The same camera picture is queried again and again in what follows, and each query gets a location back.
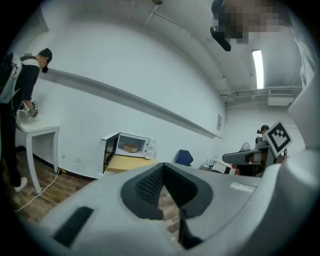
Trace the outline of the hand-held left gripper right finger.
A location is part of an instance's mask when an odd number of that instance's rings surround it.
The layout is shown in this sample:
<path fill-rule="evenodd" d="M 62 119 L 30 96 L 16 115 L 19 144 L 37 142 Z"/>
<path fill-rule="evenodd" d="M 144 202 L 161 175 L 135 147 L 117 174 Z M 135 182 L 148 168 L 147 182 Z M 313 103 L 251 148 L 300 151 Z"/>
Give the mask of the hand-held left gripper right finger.
<path fill-rule="evenodd" d="M 163 184 L 179 208 L 178 242 L 185 248 L 204 242 L 233 220 L 261 179 L 164 163 Z"/>

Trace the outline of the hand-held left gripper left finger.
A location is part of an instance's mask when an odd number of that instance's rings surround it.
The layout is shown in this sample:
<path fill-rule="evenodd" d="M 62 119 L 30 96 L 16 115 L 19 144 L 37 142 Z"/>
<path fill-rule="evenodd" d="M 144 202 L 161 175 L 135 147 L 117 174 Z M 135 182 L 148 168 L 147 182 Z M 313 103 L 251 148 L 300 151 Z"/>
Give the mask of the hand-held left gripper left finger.
<path fill-rule="evenodd" d="M 40 224 L 29 224 L 30 236 L 51 256 L 178 256 L 184 248 L 172 239 L 164 222 L 137 217 L 121 199 L 123 184 L 148 169 L 139 167 L 89 183 Z M 65 246 L 56 232 L 81 207 L 93 211 L 70 246 Z"/>

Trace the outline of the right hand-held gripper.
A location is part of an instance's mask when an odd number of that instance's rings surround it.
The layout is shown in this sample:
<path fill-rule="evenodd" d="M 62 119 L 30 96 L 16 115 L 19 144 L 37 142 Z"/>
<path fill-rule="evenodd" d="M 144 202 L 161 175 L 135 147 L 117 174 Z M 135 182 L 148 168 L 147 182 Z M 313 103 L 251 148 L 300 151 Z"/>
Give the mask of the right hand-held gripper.
<path fill-rule="evenodd" d="M 255 149 L 226 153 L 222 156 L 222 160 L 235 165 L 259 164 L 262 162 L 263 153 L 268 153 L 269 148 L 277 158 L 287 150 L 292 141 L 291 135 L 283 123 L 278 120 L 269 126 L 268 131 L 262 136 L 262 141 L 255 144 Z"/>

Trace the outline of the white refrigerator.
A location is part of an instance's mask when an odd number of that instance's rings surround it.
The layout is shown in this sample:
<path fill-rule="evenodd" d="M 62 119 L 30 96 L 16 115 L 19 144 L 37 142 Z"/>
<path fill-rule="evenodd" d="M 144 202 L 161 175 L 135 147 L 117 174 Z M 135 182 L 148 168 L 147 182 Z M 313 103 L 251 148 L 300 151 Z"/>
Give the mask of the white refrigerator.
<path fill-rule="evenodd" d="M 124 150 L 124 144 L 138 146 L 138 152 L 130 153 Z M 98 174 L 105 174 L 105 170 L 116 155 L 156 159 L 158 151 L 157 141 L 139 135 L 132 135 L 125 132 L 115 132 L 104 136 L 101 139 L 98 155 Z"/>

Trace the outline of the person's right hand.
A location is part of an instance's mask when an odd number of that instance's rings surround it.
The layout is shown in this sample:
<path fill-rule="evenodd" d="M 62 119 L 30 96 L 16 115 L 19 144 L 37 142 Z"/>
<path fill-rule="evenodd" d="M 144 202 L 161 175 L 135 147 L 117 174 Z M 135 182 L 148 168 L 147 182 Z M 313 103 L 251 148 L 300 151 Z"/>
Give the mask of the person's right hand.
<path fill-rule="evenodd" d="M 269 150 L 257 151 L 250 157 L 250 162 L 266 168 L 274 164 L 274 157 Z"/>

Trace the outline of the blue chair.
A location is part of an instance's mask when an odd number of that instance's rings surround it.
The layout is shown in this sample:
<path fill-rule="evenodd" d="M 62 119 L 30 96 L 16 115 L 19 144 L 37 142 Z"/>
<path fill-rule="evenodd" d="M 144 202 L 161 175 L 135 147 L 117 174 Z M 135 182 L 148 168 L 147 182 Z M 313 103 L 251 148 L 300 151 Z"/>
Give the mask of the blue chair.
<path fill-rule="evenodd" d="M 177 164 L 190 167 L 193 160 L 194 159 L 188 150 L 180 149 L 176 155 L 175 162 Z"/>

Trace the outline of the white ceiling pipes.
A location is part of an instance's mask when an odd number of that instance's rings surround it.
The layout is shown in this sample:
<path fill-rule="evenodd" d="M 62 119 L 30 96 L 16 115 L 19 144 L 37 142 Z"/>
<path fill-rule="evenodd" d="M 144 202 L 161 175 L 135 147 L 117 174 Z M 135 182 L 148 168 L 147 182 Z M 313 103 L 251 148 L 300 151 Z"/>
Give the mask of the white ceiling pipes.
<path fill-rule="evenodd" d="M 224 92 L 220 94 L 225 104 L 247 103 L 254 101 L 264 101 L 268 96 L 268 89 L 245 89 Z"/>

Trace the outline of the white air conditioner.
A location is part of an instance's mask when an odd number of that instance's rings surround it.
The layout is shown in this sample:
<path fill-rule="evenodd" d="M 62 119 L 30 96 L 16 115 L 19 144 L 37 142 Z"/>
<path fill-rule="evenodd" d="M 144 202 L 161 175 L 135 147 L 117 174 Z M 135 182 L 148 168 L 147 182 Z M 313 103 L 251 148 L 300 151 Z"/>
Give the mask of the white air conditioner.
<path fill-rule="evenodd" d="M 291 88 L 270 88 L 268 90 L 268 106 L 287 107 L 294 100 L 294 91 Z"/>

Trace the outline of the long ceiling light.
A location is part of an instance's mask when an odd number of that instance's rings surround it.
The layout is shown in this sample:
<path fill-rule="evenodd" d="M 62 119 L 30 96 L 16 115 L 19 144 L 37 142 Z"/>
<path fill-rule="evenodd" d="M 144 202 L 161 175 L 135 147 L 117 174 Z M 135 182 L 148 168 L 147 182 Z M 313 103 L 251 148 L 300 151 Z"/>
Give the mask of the long ceiling light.
<path fill-rule="evenodd" d="M 264 63 L 262 51 L 252 51 L 252 57 L 255 66 L 256 87 L 258 90 L 262 90 L 264 88 Z"/>

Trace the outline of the white table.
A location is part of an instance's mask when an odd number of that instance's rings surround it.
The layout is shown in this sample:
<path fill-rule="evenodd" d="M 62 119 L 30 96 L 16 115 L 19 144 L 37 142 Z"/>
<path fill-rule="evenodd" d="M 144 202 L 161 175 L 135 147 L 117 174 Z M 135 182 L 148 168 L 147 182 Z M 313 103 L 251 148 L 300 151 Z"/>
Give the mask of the white table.
<path fill-rule="evenodd" d="M 27 117 L 18 118 L 17 125 L 18 129 L 25 136 L 26 143 L 26 156 L 29 172 L 31 175 L 31 179 L 35 188 L 35 191 L 38 195 L 42 193 L 42 188 L 40 187 L 40 183 L 36 174 L 34 158 L 33 158 L 33 137 L 53 134 L 52 139 L 52 160 L 53 160 L 53 168 L 56 174 L 59 173 L 58 169 L 58 135 L 60 126 L 56 122 L 52 121 L 44 121 L 40 119 L 30 119 L 27 120 Z"/>

